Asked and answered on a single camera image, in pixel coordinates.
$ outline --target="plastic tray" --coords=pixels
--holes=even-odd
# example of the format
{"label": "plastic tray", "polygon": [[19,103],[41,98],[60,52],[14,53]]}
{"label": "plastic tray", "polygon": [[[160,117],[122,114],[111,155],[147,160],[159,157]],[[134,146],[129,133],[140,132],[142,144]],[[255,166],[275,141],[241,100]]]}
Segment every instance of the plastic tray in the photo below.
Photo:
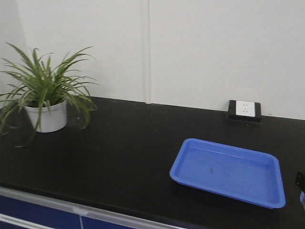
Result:
{"label": "plastic tray", "polygon": [[189,138],[170,175],[179,184],[265,208],[286,203],[278,159],[262,152]]}

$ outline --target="black countertop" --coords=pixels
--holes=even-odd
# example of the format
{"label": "black countertop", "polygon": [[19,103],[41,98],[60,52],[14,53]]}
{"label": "black countertop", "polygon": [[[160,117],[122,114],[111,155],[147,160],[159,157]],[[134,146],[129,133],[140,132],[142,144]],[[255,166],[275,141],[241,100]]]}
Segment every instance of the black countertop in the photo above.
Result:
{"label": "black countertop", "polygon": [[[89,126],[69,112],[65,128],[30,124],[0,138],[0,186],[187,228],[304,228],[294,184],[305,169],[305,121],[228,120],[226,112],[93,98]],[[266,209],[177,184],[169,171],[187,138],[270,153],[280,161],[286,206]]]}

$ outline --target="electrical outlet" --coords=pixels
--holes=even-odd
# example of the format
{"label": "electrical outlet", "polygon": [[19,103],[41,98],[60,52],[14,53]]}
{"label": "electrical outlet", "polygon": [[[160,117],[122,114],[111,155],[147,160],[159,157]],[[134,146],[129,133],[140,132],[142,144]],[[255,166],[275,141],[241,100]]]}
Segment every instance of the electrical outlet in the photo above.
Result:
{"label": "electrical outlet", "polygon": [[257,102],[230,100],[229,119],[249,122],[261,122],[261,104]]}
{"label": "electrical outlet", "polygon": [[255,103],[247,101],[236,101],[236,115],[255,117]]}

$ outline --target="tray rim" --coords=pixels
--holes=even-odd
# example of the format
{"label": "tray rim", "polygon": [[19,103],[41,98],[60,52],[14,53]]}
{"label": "tray rim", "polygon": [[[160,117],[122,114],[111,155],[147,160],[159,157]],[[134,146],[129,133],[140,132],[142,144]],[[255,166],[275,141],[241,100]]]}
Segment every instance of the tray rim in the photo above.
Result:
{"label": "tray rim", "polygon": [[[235,150],[241,150],[244,152],[251,152],[251,153],[255,153],[255,154],[260,154],[262,156],[267,156],[269,158],[271,158],[274,162],[274,170],[275,170],[275,177],[276,177],[276,187],[277,187],[277,193],[279,195],[279,201],[276,203],[273,202],[268,202],[268,201],[264,201],[261,199],[257,199],[257,198],[250,198],[247,197],[245,195],[237,195],[235,193],[232,192],[228,192],[228,191],[224,191],[223,189],[218,189],[218,188],[214,188],[214,187],[209,187],[209,186],[204,186],[202,187],[202,185],[196,183],[196,182],[191,182],[187,179],[183,179],[180,177],[177,177],[175,175],[176,169],[180,163],[180,159],[183,156],[184,152],[185,152],[185,148],[187,147],[187,143],[190,141],[197,141],[197,142],[201,142],[201,143],[205,143],[205,144],[211,144],[211,145],[215,145],[215,146],[219,146],[219,147],[227,147],[230,149],[235,149]],[[189,187],[193,187],[196,189],[200,189],[200,190],[204,190],[204,191],[208,191],[211,193],[215,193],[221,196],[225,196],[225,197],[229,197],[229,198],[233,198],[239,201],[243,201],[243,202],[247,202],[247,203],[251,203],[254,205],[258,205],[261,207],[265,207],[265,208],[282,208],[285,206],[286,204],[286,199],[285,199],[285,192],[284,192],[284,186],[283,186],[283,181],[282,181],[282,176],[281,176],[281,169],[280,169],[280,164],[279,164],[279,160],[272,154],[268,154],[268,153],[264,153],[264,152],[260,152],[260,151],[255,151],[255,150],[251,150],[251,149],[245,149],[245,148],[240,148],[240,147],[236,147],[236,146],[230,146],[230,145],[225,145],[225,144],[221,144],[221,143],[216,143],[216,142],[211,142],[211,141],[206,141],[206,140],[201,140],[201,139],[197,139],[197,138],[187,138],[184,140],[179,153],[173,163],[173,166],[170,170],[170,177],[176,181],[177,183],[181,184],[181,185],[186,185]]]}

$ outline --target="blue cabinet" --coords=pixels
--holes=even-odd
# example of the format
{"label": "blue cabinet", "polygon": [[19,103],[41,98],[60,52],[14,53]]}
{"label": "blue cabinet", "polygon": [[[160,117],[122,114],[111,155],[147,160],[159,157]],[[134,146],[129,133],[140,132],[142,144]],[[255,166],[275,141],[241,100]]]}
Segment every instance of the blue cabinet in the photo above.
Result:
{"label": "blue cabinet", "polygon": [[121,226],[97,219],[82,217],[83,229],[132,229],[126,226]]}
{"label": "blue cabinet", "polygon": [[3,196],[0,196],[0,213],[55,229],[81,229],[79,215]]}
{"label": "blue cabinet", "polygon": [[24,229],[22,227],[18,227],[9,223],[4,223],[0,221],[0,228],[1,229]]}

